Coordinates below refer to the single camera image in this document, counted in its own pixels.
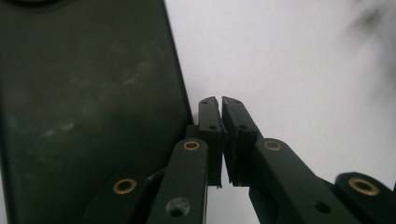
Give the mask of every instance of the dark green plate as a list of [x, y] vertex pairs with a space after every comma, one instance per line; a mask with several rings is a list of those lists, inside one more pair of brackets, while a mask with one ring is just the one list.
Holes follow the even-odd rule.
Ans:
[[192, 123], [162, 0], [0, 1], [10, 223], [76, 223], [110, 176], [151, 175]]

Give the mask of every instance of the hole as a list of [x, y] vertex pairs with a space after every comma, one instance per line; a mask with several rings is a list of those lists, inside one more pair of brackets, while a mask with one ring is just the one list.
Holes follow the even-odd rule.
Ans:
[[124, 181], [124, 182], [121, 182], [121, 183], [119, 184], [118, 189], [119, 189], [119, 190], [126, 190], [126, 189], [129, 189], [131, 186], [132, 186], [131, 182], [129, 182], [129, 181]]
[[329, 205], [323, 202], [313, 202], [314, 207], [321, 213], [329, 214], [332, 210]]
[[176, 209], [174, 211], [171, 212], [171, 217], [183, 217], [183, 212]]
[[364, 190], [371, 190], [372, 189], [368, 184], [363, 183], [363, 182], [357, 182], [356, 186], [358, 186], [360, 189], [364, 189]]
[[374, 184], [362, 178], [351, 178], [348, 183], [357, 192], [368, 196], [375, 196], [379, 193], [379, 189]]
[[248, 126], [245, 124], [242, 124], [242, 125], [239, 125], [239, 128], [242, 130], [246, 130], [246, 129], [248, 129]]
[[190, 212], [190, 201], [186, 198], [174, 198], [166, 205], [166, 212], [171, 217], [184, 217]]
[[274, 142], [274, 141], [267, 141], [264, 142], [264, 147], [266, 147], [267, 149], [273, 150], [273, 151], [278, 151], [280, 150], [282, 147], [280, 146], [279, 143]]
[[137, 186], [137, 183], [134, 179], [131, 178], [126, 178], [119, 180], [116, 184], [113, 186], [113, 191], [116, 194], [127, 194], [132, 192]]
[[186, 142], [183, 147], [187, 150], [192, 151], [199, 148], [199, 143], [190, 141], [190, 142]]

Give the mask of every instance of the white background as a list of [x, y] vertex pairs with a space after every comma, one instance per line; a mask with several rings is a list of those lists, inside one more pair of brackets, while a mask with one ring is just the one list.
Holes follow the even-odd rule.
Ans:
[[[394, 5], [365, 1], [167, 0], [196, 119], [198, 102], [241, 100], [266, 137], [331, 182], [396, 180]], [[380, 11], [376, 17], [372, 12]], [[259, 223], [248, 189], [209, 188], [207, 223]], [[0, 223], [6, 223], [4, 207]]]

